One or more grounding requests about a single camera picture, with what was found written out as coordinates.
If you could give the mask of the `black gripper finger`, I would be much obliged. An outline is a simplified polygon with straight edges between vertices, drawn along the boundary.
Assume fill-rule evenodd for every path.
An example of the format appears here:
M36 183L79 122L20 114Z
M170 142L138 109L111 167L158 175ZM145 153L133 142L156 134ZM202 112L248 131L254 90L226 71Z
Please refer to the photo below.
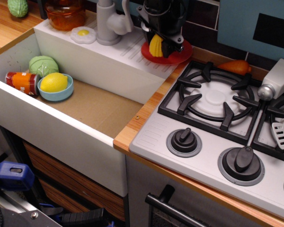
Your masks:
M144 31L144 36L148 44L151 43L151 40L153 39L154 35L155 33L152 30Z
M168 58L173 52L179 49L180 46L171 40L164 39L161 42L161 50L164 58Z

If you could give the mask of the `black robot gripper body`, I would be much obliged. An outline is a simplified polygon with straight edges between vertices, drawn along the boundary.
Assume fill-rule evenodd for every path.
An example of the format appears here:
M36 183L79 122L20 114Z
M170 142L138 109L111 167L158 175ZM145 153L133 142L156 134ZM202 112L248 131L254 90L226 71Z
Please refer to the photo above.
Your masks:
M141 28L152 30L163 39L171 40L183 50L182 26L186 19L187 7L183 0L145 0L137 7Z

